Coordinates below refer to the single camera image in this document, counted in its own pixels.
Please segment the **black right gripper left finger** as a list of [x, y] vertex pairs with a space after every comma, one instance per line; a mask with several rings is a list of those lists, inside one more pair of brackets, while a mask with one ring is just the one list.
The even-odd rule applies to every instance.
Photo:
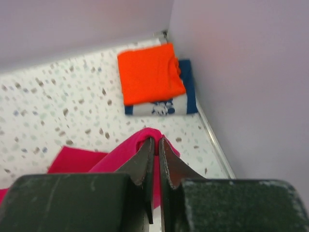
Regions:
[[155, 142], [114, 173], [18, 178], [0, 206], [3, 232], [147, 232], [153, 223]]

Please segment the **pink t shirt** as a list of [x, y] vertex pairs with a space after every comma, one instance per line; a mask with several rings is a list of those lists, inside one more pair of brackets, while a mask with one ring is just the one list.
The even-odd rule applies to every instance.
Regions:
[[109, 153], [83, 150], [64, 146], [56, 155], [47, 170], [48, 174], [70, 173], [110, 173], [115, 172], [139, 151], [148, 139], [154, 139], [154, 182], [153, 206], [154, 209], [161, 205], [160, 174], [159, 174], [159, 140], [165, 136], [157, 129], [142, 129]]

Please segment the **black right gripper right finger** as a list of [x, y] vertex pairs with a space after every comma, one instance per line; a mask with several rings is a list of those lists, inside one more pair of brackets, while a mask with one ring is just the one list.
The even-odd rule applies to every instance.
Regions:
[[306, 232], [296, 189], [269, 179], [207, 179], [159, 142], [161, 225], [165, 232]]

